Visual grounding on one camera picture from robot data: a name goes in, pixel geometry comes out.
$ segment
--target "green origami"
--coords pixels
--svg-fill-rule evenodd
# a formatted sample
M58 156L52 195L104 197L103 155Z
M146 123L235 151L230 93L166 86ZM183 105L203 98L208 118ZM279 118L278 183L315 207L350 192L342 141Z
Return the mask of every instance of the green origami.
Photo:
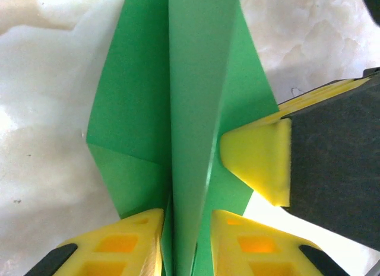
M277 110L239 0L125 0L87 143L121 218L166 210L166 275L213 274L211 211L252 194L219 137Z

